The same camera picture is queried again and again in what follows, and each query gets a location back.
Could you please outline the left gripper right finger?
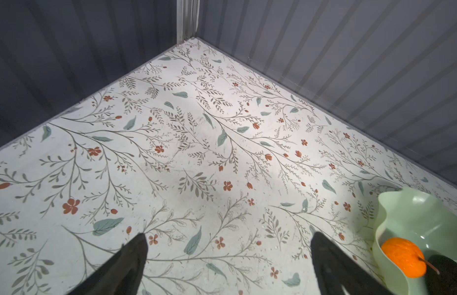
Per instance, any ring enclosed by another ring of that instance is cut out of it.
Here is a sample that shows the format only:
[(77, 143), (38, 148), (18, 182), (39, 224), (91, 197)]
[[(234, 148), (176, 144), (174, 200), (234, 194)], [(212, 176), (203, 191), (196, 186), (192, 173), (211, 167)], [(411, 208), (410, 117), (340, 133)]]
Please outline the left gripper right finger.
[(311, 240), (312, 262), (322, 295), (390, 295), (392, 292), (350, 259), (323, 233)]

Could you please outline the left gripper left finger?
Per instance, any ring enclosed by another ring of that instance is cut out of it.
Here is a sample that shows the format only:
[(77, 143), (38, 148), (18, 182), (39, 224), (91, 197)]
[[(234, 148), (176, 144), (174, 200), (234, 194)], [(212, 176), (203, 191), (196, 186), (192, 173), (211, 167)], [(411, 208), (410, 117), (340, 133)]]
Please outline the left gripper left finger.
[(142, 280), (147, 253), (146, 236), (140, 233), (69, 293), (71, 295), (136, 295)]

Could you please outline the small fake orange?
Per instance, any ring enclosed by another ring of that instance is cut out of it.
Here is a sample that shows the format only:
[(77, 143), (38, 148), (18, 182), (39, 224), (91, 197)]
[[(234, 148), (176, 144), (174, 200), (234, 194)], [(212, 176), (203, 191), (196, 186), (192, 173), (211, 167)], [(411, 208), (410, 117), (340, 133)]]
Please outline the small fake orange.
[(410, 279), (423, 277), (427, 268), (440, 275), (440, 271), (425, 260), (420, 248), (409, 240), (403, 238), (390, 238), (381, 246), (381, 250), (403, 274)]

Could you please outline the dark fake avocado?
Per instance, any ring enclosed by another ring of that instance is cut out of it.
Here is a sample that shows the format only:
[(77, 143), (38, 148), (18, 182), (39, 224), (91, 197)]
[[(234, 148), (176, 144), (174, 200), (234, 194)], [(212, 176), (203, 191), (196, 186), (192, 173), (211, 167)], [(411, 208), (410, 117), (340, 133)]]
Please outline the dark fake avocado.
[(429, 295), (457, 295), (457, 263), (438, 254), (430, 256), (428, 262), (440, 272), (427, 267), (425, 284)]

